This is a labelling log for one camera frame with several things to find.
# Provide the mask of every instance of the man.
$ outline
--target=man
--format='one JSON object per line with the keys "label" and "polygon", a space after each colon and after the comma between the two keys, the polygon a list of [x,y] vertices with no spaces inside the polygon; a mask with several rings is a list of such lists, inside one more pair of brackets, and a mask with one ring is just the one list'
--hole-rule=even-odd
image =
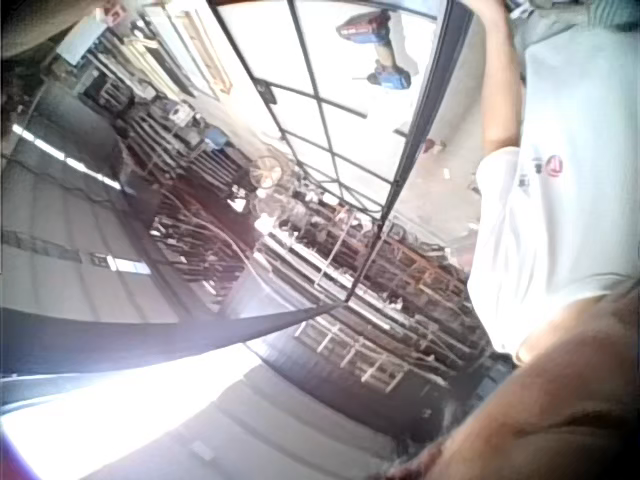
{"label": "man", "polygon": [[530,47],[521,135],[503,1],[466,3],[487,50],[469,291],[496,349],[523,366],[385,478],[640,478],[606,472],[638,449],[637,32],[573,28]]}

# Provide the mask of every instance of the power drill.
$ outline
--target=power drill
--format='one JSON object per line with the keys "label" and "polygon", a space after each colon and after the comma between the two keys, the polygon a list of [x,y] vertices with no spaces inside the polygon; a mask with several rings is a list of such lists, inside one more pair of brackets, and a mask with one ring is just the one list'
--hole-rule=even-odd
{"label": "power drill", "polygon": [[341,38],[354,43],[373,43],[378,59],[373,73],[366,80],[372,85],[380,85],[392,90],[406,90],[411,87],[411,75],[398,66],[389,37],[389,20],[387,10],[361,13],[349,18],[336,28]]}

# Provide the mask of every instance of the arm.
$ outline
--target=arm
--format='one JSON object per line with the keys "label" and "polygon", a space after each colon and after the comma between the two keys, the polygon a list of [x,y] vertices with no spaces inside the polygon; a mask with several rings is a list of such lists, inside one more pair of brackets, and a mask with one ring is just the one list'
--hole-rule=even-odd
{"label": "arm", "polygon": [[484,153],[520,145],[522,93],[520,67],[503,0],[465,0],[486,32],[482,90]]}

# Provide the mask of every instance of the fan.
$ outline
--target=fan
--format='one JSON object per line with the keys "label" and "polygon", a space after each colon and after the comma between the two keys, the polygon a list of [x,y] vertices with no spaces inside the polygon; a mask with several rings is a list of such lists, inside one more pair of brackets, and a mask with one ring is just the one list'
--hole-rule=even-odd
{"label": "fan", "polygon": [[273,188],[282,178],[282,165],[275,157],[258,157],[249,170],[249,178],[258,188]]}

